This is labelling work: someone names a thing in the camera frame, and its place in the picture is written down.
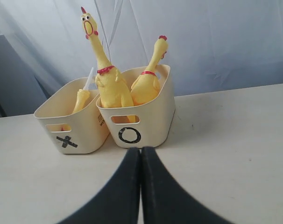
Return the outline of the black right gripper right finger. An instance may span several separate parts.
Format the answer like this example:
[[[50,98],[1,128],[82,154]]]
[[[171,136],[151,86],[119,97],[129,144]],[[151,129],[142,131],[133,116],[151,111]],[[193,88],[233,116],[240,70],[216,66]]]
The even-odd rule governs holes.
[[[141,196],[145,224],[230,224],[192,197],[168,172],[155,148],[141,149]]]

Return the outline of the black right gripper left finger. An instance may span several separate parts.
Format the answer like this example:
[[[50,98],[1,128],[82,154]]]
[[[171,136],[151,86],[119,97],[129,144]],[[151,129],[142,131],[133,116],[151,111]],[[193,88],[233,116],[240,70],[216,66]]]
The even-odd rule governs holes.
[[[140,168],[140,151],[130,148],[105,186],[60,223],[136,224],[140,204]]]

